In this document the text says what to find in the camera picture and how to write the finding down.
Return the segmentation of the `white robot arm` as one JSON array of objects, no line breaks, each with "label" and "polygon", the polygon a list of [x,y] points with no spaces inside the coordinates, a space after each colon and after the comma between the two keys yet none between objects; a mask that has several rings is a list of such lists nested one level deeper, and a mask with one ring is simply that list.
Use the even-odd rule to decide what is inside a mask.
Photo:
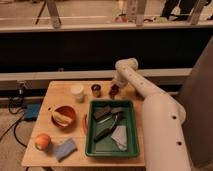
[{"label": "white robot arm", "polygon": [[146,171],[191,171],[182,131],[184,107],[171,95],[137,72],[135,58],[115,64],[113,83],[119,88],[130,83],[144,98],[142,131]]}]

